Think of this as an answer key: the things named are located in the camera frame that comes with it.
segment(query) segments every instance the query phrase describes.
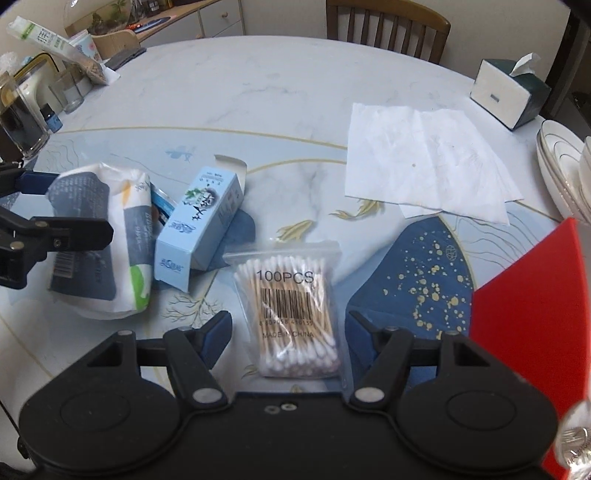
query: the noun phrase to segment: cabinet drawer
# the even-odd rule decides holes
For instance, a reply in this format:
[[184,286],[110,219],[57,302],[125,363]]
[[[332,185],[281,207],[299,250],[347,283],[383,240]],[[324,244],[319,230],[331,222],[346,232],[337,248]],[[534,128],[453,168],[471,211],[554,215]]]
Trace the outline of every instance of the cabinet drawer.
[[236,22],[232,26],[228,27],[225,30],[222,30],[220,33],[216,35],[216,38],[219,37],[239,37],[240,35],[244,35],[244,31],[242,30],[242,22]]
[[215,37],[241,20],[238,0],[220,0],[202,8],[199,14],[203,22],[203,34],[206,37]]
[[142,41],[141,45],[149,48],[156,45],[164,45],[165,43],[195,40],[195,38],[201,38],[202,36],[203,33],[201,32],[201,25],[199,23],[199,13],[195,12],[177,20],[167,27],[164,27],[154,35],[149,36]]

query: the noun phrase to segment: tissue box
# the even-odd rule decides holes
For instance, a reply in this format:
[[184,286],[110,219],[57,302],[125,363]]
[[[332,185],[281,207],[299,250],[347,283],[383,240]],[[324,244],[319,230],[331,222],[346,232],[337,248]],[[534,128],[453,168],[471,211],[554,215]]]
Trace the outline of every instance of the tissue box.
[[513,60],[482,60],[470,98],[514,130],[534,119],[550,94],[533,73],[509,76]]

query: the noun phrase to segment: barcode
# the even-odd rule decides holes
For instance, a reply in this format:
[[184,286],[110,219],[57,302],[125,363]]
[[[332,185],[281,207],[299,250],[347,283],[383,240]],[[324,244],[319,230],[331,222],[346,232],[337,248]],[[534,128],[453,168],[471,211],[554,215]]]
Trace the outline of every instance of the barcode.
[[53,264],[53,274],[56,277],[74,277],[74,252],[59,252]]
[[266,319],[312,319],[309,292],[262,288],[261,300]]

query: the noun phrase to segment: chair backrest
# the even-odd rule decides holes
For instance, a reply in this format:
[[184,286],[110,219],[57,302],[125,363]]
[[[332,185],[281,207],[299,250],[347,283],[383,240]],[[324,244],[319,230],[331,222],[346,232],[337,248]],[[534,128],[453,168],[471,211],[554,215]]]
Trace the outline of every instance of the chair backrest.
[[414,53],[416,58],[421,57],[427,27],[435,31],[431,53],[428,60],[432,63],[439,63],[451,24],[445,17],[436,11],[423,5],[416,4],[410,0],[326,0],[326,30],[330,40],[339,39],[339,7],[350,8],[349,25],[347,30],[347,41],[353,41],[355,32],[355,13],[356,9],[363,10],[363,27],[361,31],[361,43],[368,43],[369,37],[369,17],[372,12],[379,14],[378,25],[374,39],[374,47],[380,47],[384,34],[384,18],[386,15],[393,16],[392,30],[390,33],[387,49],[394,51],[398,27],[401,25],[401,19],[406,20],[404,38],[400,47],[400,53],[408,55],[408,46],[410,45],[411,32],[413,25],[419,26],[417,44]]
[[107,35],[92,35],[92,40],[103,60],[111,58],[126,48],[139,48],[138,36],[131,30],[119,30]]

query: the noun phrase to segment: white wall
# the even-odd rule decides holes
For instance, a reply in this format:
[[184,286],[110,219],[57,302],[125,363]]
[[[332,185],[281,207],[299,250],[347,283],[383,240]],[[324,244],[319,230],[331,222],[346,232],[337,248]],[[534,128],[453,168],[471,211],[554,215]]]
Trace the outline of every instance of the white wall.
[[[558,0],[416,0],[452,24],[441,64],[474,78],[483,58],[514,59],[535,51],[545,79],[569,9]],[[324,0],[242,0],[249,35],[326,38]]]

